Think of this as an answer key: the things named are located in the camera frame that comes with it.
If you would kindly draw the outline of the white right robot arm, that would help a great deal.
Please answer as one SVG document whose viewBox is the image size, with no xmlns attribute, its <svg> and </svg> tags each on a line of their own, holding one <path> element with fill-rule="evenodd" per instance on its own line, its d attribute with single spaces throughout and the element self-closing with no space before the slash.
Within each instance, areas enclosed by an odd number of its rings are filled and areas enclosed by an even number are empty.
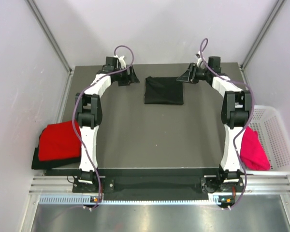
<svg viewBox="0 0 290 232">
<path fill-rule="evenodd" d="M 252 96 L 249 90 L 239 87 L 239 82 L 232 81 L 221 72 L 220 57 L 211 56 L 207 63 L 200 54 L 196 57 L 197 61 L 190 63 L 177 81 L 189 84 L 206 81 L 223 97 L 220 114 L 225 129 L 223 158 L 217 176 L 205 177 L 203 187 L 228 191 L 242 182 L 240 175 L 245 169 L 239 160 L 239 153 L 247 123 L 251 120 Z"/>
</svg>

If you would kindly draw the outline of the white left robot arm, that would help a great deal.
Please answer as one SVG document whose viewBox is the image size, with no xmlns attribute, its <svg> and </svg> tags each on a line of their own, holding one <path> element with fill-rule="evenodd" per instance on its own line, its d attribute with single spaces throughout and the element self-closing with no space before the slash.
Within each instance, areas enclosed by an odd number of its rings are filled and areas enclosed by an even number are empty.
<svg viewBox="0 0 290 232">
<path fill-rule="evenodd" d="M 124 56 L 114 55 L 106 58 L 106 64 L 96 74 L 95 79 L 81 93 L 75 96 L 73 110 L 73 126 L 77 137 L 81 142 L 81 162 L 79 169 L 81 174 L 78 181 L 88 191 L 96 191 L 100 186 L 96 158 L 96 143 L 99 126 L 102 122 L 101 98 L 113 82 L 118 86 L 129 86 L 140 83 L 133 66 L 127 65 Z"/>
</svg>

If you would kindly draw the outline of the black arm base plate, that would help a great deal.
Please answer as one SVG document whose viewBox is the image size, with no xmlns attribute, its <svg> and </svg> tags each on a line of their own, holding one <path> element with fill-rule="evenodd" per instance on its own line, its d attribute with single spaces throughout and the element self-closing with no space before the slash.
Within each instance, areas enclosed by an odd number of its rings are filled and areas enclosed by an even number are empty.
<svg viewBox="0 0 290 232">
<path fill-rule="evenodd" d="M 96 192 L 105 197 L 132 198 L 167 198 L 173 195 L 194 195 L 215 193 L 218 190 L 229 191 L 231 188 L 242 190 L 241 178 L 222 181 L 222 178 L 199 176 L 107 176 L 93 185 L 75 180 L 73 192 Z"/>
</svg>

